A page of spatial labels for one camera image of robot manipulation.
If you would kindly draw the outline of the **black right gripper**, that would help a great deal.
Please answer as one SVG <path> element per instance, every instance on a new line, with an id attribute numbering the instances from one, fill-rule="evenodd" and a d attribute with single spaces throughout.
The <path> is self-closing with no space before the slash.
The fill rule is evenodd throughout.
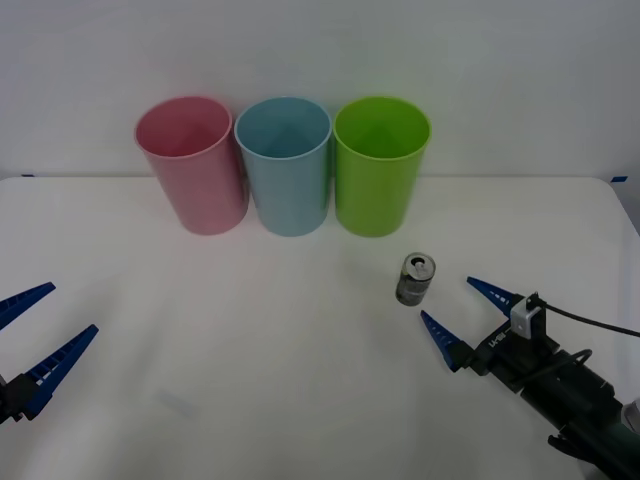
<path id="1" fill-rule="evenodd" d="M 523 295 L 475 277 L 469 276 L 466 281 L 504 315 L 510 315 L 512 308 L 524 299 Z M 565 393 L 563 384 L 557 378 L 559 370 L 531 379 L 539 370 L 554 366 L 568 357 L 568 353 L 548 336 L 542 340 L 526 340 L 513 333 L 505 323 L 474 350 L 426 311 L 422 310 L 420 317 L 452 372 L 472 367 L 479 376 L 493 375 L 513 393 L 522 396 L 559 396 Z"/>

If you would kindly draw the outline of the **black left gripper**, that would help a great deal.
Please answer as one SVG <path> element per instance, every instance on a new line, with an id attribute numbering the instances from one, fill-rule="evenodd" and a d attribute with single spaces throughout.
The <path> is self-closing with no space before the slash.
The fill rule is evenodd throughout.
<path id="1" fill-rule="evenodd" d="M 47 282 L 1 300 L 0 329 L 4 329 L 55 289 L 52 282 Z M 14 421 L 22 418 L 33 420 L 37 417 L 98 332 L 96 325 L 90 325 L 30 370 L 11 380 L 9 413 L 7 382 L 0 376 L 0 423 L 4 423 L 9 417 Z"/>

